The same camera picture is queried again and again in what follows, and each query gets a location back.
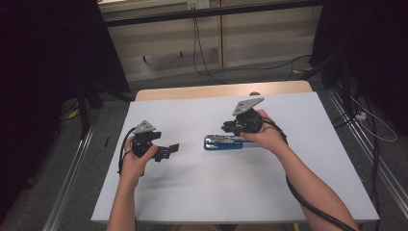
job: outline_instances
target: white tabletop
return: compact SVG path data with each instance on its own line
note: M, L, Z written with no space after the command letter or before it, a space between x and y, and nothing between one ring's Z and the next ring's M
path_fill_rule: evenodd
M131 103L91 220L107 221L119 176L125 134L148 120L162 146L178 152L148 163L135 199L137 220L162 223L248 223L306 220L277 159L261 147L205 151L206 135L223 135L237 103L246 97L138 101ZM378 219L370 199L315 92L263 95L264 109L288 136L291 148L344 201L357 221Z

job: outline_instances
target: hand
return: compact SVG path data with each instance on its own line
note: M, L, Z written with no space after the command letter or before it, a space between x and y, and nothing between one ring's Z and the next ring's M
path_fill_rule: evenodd
M262 117L270 118L264 110L258 110L257 112ZM258 143L264 149L269 150L275 155L279 155L288 147L282 139L281 134L272 125L267 123L263 124L261 131L258 133L241 133L241 137Z
M133 151L131 151L132 141L134 139L135 137L130 137L125 143L125 153L130 152L123 158L123 166L120 174L120 181L130 184L133 188L138 184L139 178L144 173L147 162L153 157L158 148L153 144L147 152L139 158L133 153Z

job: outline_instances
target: metal frame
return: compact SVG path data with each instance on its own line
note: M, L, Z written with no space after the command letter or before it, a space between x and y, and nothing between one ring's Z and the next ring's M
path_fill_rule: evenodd
M267 11L277 11L277 10L285 10L285 9L314 7L314 6L321 6L322 4L323 4L322 0L292 0L292 1L282 1L282 2L248 5L248 6L211 8L211 9L202 9L202 10L196 10L196 11L160 13L160 14L153 14L153 15L147 15L147 16L132 16L132 17L106 19L105 25L107 27L116 27L116 26L126 26L126 25L142 24L142 23L150 23L150 22L180 20L180 19L195 18L195 17L208 17L208 16L219 16L219 15L236 14L236 13L255 13L255 12L267 12Z
M345 110L343 108L344 102L339 94L332 91L329 91L328 94L339 113L341 115L344 115L344 121L349 121L350 117L345 113ZM352 119L351 122L348 123L348 128L350 129L356 141L360 144L362 150L366 154L371 164L373 164L373 143L370 141L368 136L365 134L365 132L355 119ZM408 218L408 192L405 191L405 189L401 186L399 181L396 179L394 174L391 172L391 170L388 168L381 157L379 158L378 163L378 175L381 177L384 185L387 187L401 212L406 218Z
M78 176L78 172L81 168L83 159L87 153L87 150L90 144L90 140L93 135L93 131L96 127L97 121L100 116L100 110L95 110L95 111L96 112L94 113L94 116L92 117L92 123L90 125L90 128L88 129L88 132L86 133L85 137L81 139L81 142L79 143L78 149L74 156L74 160L72 161L69 171L64 179L64 182L60 189L58 197L56 201L54 202L54 205L51 209L51 212L48 216L47 221L44 224L44 227L42 228L43 231L58 230L61 219L63 218L65 207L71 196L72 190L74 188L74 184L76 182L76 178Z

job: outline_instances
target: black curtain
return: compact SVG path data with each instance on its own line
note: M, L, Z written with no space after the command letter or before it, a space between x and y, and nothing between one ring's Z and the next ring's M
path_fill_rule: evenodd
M406 4L386 0L325 1L310 64L336 53L322 71L326 87L350 77L386 112L394 126L408 134L408 20Z
M115 91L129 88L95 0L0 0L0 81L1 223L35 174L58 131L61 105L77 96L78 86L93 81Z

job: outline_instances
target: blue object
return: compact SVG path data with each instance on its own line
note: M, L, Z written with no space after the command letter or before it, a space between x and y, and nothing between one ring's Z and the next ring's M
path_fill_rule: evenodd
M204 149L207 151L241 149L246 142L254 143L237 136L208 135L204 138Z

